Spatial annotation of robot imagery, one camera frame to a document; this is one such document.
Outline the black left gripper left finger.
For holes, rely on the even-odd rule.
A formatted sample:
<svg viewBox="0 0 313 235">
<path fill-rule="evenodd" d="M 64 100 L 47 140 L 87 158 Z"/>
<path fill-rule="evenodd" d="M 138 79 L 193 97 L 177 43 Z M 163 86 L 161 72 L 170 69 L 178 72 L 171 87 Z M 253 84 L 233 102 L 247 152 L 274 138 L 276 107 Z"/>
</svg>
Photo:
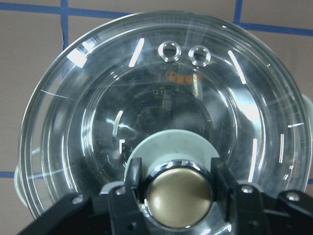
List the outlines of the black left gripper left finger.
<svg viewBox="0 0 313 235">
<path fill-rule="evenodd" d="M 70 193 L 20 233 L 22 235 L 148 235 L 138 205 L 142 160 L 130 161 L 121 185 L 105 185 L 96 197 Z"/>
</svg>

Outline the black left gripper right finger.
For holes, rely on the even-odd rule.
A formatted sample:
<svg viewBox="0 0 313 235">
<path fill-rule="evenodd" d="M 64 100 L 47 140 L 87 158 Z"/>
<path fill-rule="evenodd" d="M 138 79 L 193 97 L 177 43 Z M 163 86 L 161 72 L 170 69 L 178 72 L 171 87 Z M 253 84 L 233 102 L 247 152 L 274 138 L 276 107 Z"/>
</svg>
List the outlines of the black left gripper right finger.
<svg viewBox="0 0 313 235">
<path fill-rule="evenodd" d="M 213 198 L 234 235 L 311 235 L 313 198 L 297 190 L 273 198 L 240 184 L 220 158 L 211 161 Z"/>
</svg>

